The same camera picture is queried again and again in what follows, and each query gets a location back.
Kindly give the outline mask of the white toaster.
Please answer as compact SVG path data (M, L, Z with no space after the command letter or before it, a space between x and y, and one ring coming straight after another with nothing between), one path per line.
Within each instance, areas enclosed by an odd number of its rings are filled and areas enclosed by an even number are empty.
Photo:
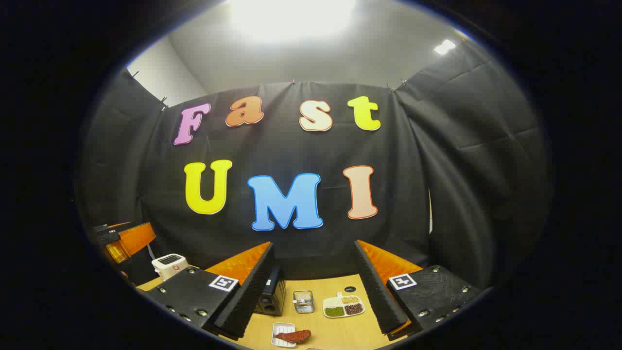
M163 257L153 259L151 261L154 271L161 277L162 281L166 281L189 267L187 259L176 253L171 253Z

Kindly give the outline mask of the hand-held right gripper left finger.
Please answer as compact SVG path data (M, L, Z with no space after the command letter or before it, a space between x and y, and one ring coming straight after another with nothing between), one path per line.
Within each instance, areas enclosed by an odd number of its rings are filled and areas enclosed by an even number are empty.
M185 323L238 340L244 336L274 260L273 244L265 242L208 269L188 266L144 296Z

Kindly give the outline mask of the reddish brown meat piece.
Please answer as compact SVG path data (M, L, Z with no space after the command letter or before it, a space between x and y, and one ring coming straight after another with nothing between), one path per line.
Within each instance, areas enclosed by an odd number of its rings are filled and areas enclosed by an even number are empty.
M276 339L286 341L287 343L298 344L298 343L306 342L311 337L311 335L312 335L311 330L300 330L297 332L289 332L289 333L281 332L281 333L276 334L274 337Z

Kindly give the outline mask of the black electric oven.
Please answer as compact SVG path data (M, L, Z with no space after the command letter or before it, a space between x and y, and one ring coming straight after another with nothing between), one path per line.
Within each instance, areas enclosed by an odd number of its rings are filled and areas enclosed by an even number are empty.
M270 275L256 303L254 313L281 316L286 301L286 280L278 264L273 266Z

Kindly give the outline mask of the small white tray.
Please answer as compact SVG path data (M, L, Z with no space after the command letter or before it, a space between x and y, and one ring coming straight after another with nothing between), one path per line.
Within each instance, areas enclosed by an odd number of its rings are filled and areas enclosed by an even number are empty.
M293 349L297 347L296 343L291 343L286 340L276 337L280 333L293 333L295 332L295 325L293 323L274 323L272 328L271 344L279 348Z

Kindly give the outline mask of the white divided plate with beans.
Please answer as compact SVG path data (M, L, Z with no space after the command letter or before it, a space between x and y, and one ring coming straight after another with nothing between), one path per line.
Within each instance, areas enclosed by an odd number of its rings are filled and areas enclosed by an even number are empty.
M321 308L324 316L331 319L358 316L366 312L366 306L359 296L344 296L342 292L336 293L334 297L323 299Z

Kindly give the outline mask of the clear glass container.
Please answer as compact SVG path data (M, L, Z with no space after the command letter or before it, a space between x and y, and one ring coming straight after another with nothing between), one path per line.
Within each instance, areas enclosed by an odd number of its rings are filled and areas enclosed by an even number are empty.
M314 297L311 290L294 290L293 305L297 313L314 313Z

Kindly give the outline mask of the black backdrop cloth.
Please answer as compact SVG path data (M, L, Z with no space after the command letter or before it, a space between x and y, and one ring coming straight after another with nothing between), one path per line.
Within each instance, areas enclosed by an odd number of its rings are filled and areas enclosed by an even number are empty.
M478 288L533 250L549 147L504 67L459 44L397 91L265 84L162 109L129 73L85 135L85 226L151 222L156 253L199 266L266 241L291 280L356 272L361 240Z

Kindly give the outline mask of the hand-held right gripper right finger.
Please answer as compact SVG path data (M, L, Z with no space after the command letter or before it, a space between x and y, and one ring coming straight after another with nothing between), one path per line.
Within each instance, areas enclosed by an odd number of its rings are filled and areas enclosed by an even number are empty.
M380 332L390 340L435 328L482 294L440 265L420 267L360 240L354 246L356 268Z

